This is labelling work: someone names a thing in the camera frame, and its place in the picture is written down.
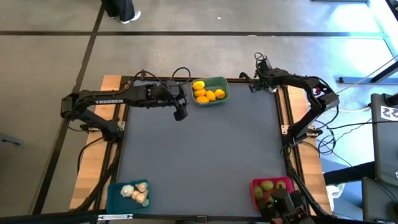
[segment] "shoe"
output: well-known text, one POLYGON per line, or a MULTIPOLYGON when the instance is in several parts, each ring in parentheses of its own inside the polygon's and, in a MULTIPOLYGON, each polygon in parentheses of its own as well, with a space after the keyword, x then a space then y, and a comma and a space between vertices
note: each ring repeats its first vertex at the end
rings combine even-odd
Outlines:
POLYGON ((125 25, 125 24, 128 24, 130 21, 136 21, 140 16, 141 16, 141 11, 137 10, 136 14, 134 15, 134 17, 132 19, 130 19, 129 21, 120 21, 120 22, 121 22, 121 24, 125 25))

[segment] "gray floor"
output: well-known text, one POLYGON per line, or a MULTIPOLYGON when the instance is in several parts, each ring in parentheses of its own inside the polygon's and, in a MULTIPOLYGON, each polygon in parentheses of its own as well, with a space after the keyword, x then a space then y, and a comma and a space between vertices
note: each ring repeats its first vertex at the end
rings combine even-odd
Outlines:
MULTIPOLYGON (((138 21, 122 26, 105 15, 100 30, 379 31, 365 4, 310 0, 135 3, 142 10, 138 21)), ((5 0, 0 8, 0 31, 90 31, 99 8, 98 0, 5 0)), ((0 149, 0 216, 30 212, 60 125, 60 100, 73 87, 88 39, 0 36, 0 132, 25 141, 23 148, 0 149)), ((255 52, 267 54, 275 67, 322 77, 336 90, 344 87, 336 84, 339 76, 363 77, 392 57, 382 39, 354 37, 97 37, 82 88, 97 90, 103 75, 132 75, 142 68, 159 75, 170 75, 180 66, 198 77, 237 77, 241 71, 252 74, 255 52)), ((368 104, 370 93, 394 92, 393 86, 356 86, 341 94, 341 109, 368 104)), ((322 120, 332 116, 328 112, 322 120)), ((333 125, 369 118, 369 112, 341 113, 333 125)), ((68 132, 44 212, 68 209, 76 158, 85 138, 85 134, 68 132)), ((352 164, 371 161, 373 149, 366 145, 371 141, 370 127, 364 126, 339 140, 336 153, 352 164)), ((332 156, 325 159, 344 163, 332 156)))

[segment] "lemon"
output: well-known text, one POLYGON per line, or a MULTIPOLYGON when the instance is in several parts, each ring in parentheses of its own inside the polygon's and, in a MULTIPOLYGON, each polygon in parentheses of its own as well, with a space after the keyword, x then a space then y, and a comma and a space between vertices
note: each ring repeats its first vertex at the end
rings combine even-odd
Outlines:
POLYGON ((208 103, 209 99, 207 97, 205 97, 205 96, 198 96, 197 102, 199 102, 199 103, 208 103))
POLYGON ((225 97, 225 92, 222 89, 218 89, 214 92, 214 94, 217 96, 219 99, 223 99, 225 97))
POLYGON ((201 90, 205 87, 205 82, 204 81, 196 81, 192 84, 192 88, 194 90, 201 90))
POLYGON ((206 90, 205 90, 205 89, 195 90, 195 91, 193 92, 193 94, 194 94, 195 96, 205 96, 205 95, 206 95, 206 90))
POLYGON ((211 90, 206 91, 206 96, 210 101, 216 100, 216 95, 211 90))

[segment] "person's leg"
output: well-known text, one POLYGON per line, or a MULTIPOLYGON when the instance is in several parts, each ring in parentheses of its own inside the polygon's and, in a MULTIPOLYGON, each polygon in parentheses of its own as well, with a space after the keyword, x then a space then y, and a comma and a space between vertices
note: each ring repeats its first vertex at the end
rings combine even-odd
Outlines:
POLYGON ((114 0, 101 0, 104 5, 106 13, 110 18, 116 17, 119 15, 119 8, 115 4, 114 0))
POLYGON ((119 8, 121 22, 130 21, 135 16, 134 6, 131 0, 114 0, 119 8))

